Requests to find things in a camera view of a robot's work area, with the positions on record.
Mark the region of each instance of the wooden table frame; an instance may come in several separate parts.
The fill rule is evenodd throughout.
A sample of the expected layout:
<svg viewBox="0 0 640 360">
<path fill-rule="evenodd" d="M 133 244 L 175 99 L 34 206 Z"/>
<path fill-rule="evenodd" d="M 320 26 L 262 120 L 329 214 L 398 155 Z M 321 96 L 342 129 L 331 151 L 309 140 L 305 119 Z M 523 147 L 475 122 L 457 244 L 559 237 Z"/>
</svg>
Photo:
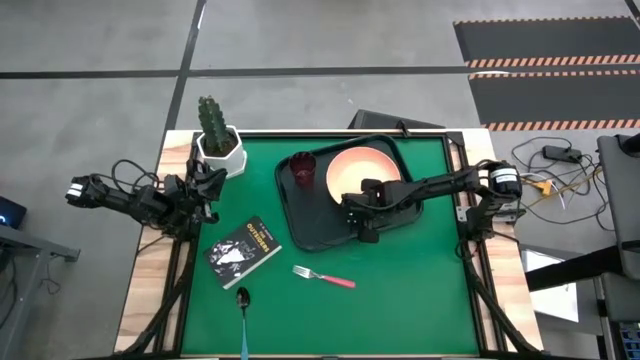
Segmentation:
<svg viewBox="0 0 640 360">
<path fill-rule="evenodd" d="M 458 147 L 450 143 L 452 161 L 455 169 L 458 169 L 465 161 L 475 164 L 483 159 L 495 159 L 491 138 L 485 129 L 415 129 L 412 133 L 442 133 L 459 132 L 464 140 L 465 153 L 460 154 Z M 246 130 L 239 131 L 242 134 L 344 134 L 355 136 L 375 133 L 398 134 L 400 130 Z M 175 130 L 168 131 L 162 147 L 157 174 L 162 179 L 168 174 L 177 174 L 184 178 L 185 162 L 192 150 L 194 131 Z M 469 194 L 456 195 L 460 205 L 469 205 L 472 197 Z M 513 227 L 506 224 L 494 224 L 496 231 L 514 236 Z M 159 237 L 159 232 L 145 228 L 139 242 L 139 248 Z M 122 318 L 114 351 L 123 351 L 129 347 L 140 333 L 145 329 L 151 318 L 159 309 L 163 298 L 167 296 L 170 284 L 175 283 L 185 266 L 189 243 L 179 244 L 171 239 L 163 239 L 141 253 L 134 262 L 129 290 L 124 305 Z M 479 252 L 486 256 L 485 262 L 481 262 L 478 256 L 474 258 L 476 272 L 489 281 L 488 288 L 495 290 L 500 307 L 504 310 L 511 322 L 520 331 L 525 339 L 537 349 L 542 349 L 542 341 L 536 318 L 529 296 L 529 290 L 525 280 L 518 245 L 502 236 L 495 236 L 485 241 L 483 249 Z M 164 338 L 163 344 L 152 342 L 147 351 L 171 350 L 174 348 L 176 331 L 182 331 L 178 324 L 178 313 L 182 310 L 179 299 L 171 309 L 166 322 L 166 330 L 160 332 Z M 488 309 L 478 297 L 483 337 L 486 348 L 489 350 L 513 350 L 513 346 L 505 340 L 501 333 L 495 331 L 495 322 L 491 318 Z"/>
</svg>

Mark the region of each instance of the pink plate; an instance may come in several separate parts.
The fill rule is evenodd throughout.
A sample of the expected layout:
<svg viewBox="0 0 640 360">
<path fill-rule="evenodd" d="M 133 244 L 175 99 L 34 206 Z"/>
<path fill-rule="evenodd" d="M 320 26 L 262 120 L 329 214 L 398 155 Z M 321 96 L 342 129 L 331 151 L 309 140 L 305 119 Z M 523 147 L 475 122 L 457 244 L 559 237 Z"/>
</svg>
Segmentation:
<svg viewBox="0 0 640 360">
<path fill-rule="evenodd" d="M 354 147 L 338 154 L 327 169 L 327 188 L 335 202 L 342 202 L 342 194 L 360 194 L 364 179 L 380 181 L 400 180 L 400 170 L 382 151 L 370 147 Z"/>
</svg>

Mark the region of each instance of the potted cactus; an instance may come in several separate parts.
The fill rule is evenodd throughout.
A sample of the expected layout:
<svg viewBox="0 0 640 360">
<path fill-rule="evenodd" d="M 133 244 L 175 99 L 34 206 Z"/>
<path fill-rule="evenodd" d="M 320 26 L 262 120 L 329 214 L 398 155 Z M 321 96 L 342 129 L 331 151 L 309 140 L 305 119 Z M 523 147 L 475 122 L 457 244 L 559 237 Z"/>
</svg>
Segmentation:
<svg viewBox="0 0 640 360">
<path fill-rule="evenodd" d="M 235 126 L 225 125 L 220 104 L 211 96 L 200 97 L 198 117 L 203 131 L 197 140 L 202 159 L 214 170 L 227 169 L 227 178 L 242 174 L 247 153 Z"/>
</svg>

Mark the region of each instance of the orange and black striped tape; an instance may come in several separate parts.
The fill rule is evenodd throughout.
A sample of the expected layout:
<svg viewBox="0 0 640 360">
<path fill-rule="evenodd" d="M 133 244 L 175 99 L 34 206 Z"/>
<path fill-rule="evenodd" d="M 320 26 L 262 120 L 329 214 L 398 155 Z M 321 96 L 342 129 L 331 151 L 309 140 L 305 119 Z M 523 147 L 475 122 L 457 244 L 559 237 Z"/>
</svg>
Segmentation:
<svg viewBox="0 0 640 360">
<path fill-rule="evenodd" d="M 629 16 L 590 16 L 590 17 L 563 17 L 543 19 L 496 19 L 496 20 L 468 20 L 456 21 L 454 26 L 462 24 L 491 24 L 510 22 L 545 22 L 545 21 L 575 21 L 575 20 L 603 20 L 603 19 L 631 19 Z M 532 58 L 495 58 L 474 59 L 465 61 L 470 68 L 492 67 L 516 67 L 516 66 L 572 66 L 572 65 L 607 65 L 607 64 L 633 64 L 640 63 L 640 54 L 611 54 L 611 55 L 584 55 L 584 56 L 552 56 Z"/>
<path fill-rule="evenodd" d="M 538 58 L 475 59 L 465 61 L 471 68 L 491 68 L 510 66 L 571 66 L 596 64 L 633 64 L 640 62 L 640 54 L 598 55 L 598 56 L 555 56 Z"/>
<path fill-rule="evenodd" d="M 612 71 L 556 71 L 537 73 L 508 73 L 508 74 L 471 74 L 469 80 L 487 78 L 527 78 L 527 77 L 568 77 L 568 76 L 615 76 L 640 75 L 640 70 L 612 70 Z M 547 121 L 518 121 L 492 122 L 482 127 L 490 131 L 527 131 L 527 130 L 589 130 L 589 129 L 617 129 L 640 128 L 640 119 L 609 119 L 609 120 L 547 120 Z"/>
<path fill-rule="evenodd" d="M 549 71 L 530 73 L 497 73 L 471 74 L 469 80 L 489 78 L 525 78 L 525 77 L 570 77 L 570 76 L 611 76 L 640 75 L 640 70 L 606 70 L 606 71 Z"/>
<path fill-rule="evenodd" d="M 489 131 L 638 129 L 640 119 L 494 122 L 482 127 Z"/>
</svg>

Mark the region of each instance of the black spoon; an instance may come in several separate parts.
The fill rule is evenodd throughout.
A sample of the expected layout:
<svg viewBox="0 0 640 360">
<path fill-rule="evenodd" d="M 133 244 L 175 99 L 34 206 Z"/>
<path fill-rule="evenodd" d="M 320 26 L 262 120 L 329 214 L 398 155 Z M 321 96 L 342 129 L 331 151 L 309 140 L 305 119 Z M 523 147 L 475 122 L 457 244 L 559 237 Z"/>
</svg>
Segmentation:
<svg viewBox="0 0 640 360">
<path fill-rule="evenodd" d="M 251 297 L 249 296 L 249 290 L 245 287 L 240 287 L 236 293 L 236 304 L 242 309 L 242 352 L 240 353 L 240 359 L 249 360 L 249 348 L 247 347 L 247 321 L 245 312 L 251 303 Z"/>
</svg>

